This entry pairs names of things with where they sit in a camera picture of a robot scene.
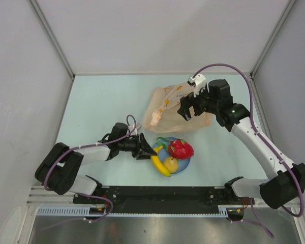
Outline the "blue plastic plate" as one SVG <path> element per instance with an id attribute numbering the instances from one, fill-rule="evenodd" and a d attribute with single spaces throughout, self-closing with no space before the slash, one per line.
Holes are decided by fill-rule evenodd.
<path id="1" fill-rule="evenodd" d="M 156 147 L 158 147 L 158 145 L 155 142 L 155 144 L 153 145 L 153 149 L 156 148 Z M 171 157 L 171 156 L 164 149 L 161 149 L 158 152 L 158 157 L 159 157 L 160 161 L 163 163 L 164 160 L 167 157 Z M 177 159 L 177 161 L 178 161 L 178 170 L 175 173 L 171 174 L 171 175 L 175 175 L 175 174 L 178 174 L 178 173 L 184 171 L 188 167 L 188 165 L 190 163 L 190 160 L 191 160 L 191 158 L 186 159 L 186 160 L 179 160 L 179 159 Z"/>

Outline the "yellow fake banana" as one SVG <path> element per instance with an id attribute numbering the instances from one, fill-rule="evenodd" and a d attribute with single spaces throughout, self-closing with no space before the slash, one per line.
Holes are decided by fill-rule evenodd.
<path id="1" fill-rule="evenodd" d="M 158 157 L 158 152 L 162 149 L 162 146 L 158 146 L 156 148 L 154 148 L 155 151 L 155 155 L 150 157 L 150 160 L 152 162 L 152 164 L 154 165 L 154 167 L 165 177 L 170 177 L 171 173 L 167 170 L 167 168 L 162 164 L 162 162 L 160 161 L 159 157 Z"/>

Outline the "yellow fake pear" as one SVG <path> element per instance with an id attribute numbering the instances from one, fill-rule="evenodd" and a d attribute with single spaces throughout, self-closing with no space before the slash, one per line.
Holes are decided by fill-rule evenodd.
<path id="1" fill-rule="evenodd" d="M 174 157 L 167 157 L 164 160 L 163 165 L 171 174 L 175 173 L 178 170 L 178 161 Z"/>

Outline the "translucent orange plastic bag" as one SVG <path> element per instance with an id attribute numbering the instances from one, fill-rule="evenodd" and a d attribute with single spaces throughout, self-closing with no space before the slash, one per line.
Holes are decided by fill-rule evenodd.
<path id="1" fill-rule="evenodd" d="M 211 125 L 211 114 L 203 113 L 186 121 L 177 113 L 180 98 L 194 91 L 187 83 L 156 87 L 151 93 L 150 103 L 142 126 L 154 133 L 183 133 L 199 130 Z"/>

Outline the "red fake dragon fruit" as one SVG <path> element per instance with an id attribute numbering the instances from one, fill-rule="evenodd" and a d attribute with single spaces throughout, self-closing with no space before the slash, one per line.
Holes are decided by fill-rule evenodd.
<path id="1" fill-rule="evenodd" d="M 194 155 L 193 147 L 184 139 L 173 137 L 158 137 L 156 144 L 169 153 L 170 156 L 179 160 L 186 160 Z"/>

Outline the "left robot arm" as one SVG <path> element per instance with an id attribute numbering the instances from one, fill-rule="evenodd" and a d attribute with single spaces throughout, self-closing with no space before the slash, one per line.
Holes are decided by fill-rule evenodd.
<path id="1" fill-rule="evenodd" d="M 58 195 L 67 192 L 84 194 L 91 203 L 101 200 L 101 183 L 91 176 L 79 175 L 82 165 L 112 160 L 121 151 L 130 152 L 136 160 L 147 160 L 157 153 L 146 141 L 144 134 L 134 126 L 116 123 L 111 132 L 95 144 L 70 148 L 60 142 L 54 145 L 35 171 L 35 179 L 46 190 Z"/>

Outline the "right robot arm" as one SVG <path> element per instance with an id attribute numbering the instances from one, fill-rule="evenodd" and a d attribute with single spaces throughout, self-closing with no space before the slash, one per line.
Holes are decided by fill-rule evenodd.
<path id="1" fill-rule="evenodd" d="M 230 86 L 225 79 L 206 82 L 204 76 L 189 78 L 194 91 L 180 99 L 178 114 L 186 121 L 202 113 L 215 115 L 220 126 L 236 136 L 261 165 L 266 179 L 237 177 L 228 183 L 224 191 L 225 200 L 236 204 L 242 197 L 262 199 L 269 207 L 277 209 L 296 197 L 301 198 L 305 190 L 305 164 L 295 164 L 284 155 L 257 128 L 252 114 L 243 104 L 234 103 Z"/>

